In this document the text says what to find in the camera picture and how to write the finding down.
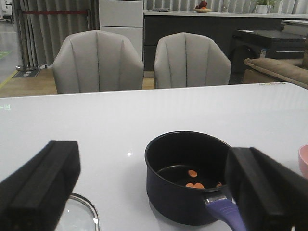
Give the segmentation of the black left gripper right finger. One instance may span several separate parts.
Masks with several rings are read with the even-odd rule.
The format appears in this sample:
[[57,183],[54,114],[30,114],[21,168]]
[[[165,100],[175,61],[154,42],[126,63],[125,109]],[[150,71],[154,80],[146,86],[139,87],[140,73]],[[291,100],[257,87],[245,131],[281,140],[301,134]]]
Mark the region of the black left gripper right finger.
[[230,148],[225,180],[249,231],[306,231],[308,181],[256,148]]

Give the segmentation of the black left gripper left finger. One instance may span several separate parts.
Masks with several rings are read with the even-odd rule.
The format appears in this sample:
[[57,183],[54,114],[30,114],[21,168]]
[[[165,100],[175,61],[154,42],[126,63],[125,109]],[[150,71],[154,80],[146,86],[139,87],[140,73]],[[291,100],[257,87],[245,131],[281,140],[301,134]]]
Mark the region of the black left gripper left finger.
[[0,183],[2,231],[52,231],[80,175],[76,141],[49,141]]

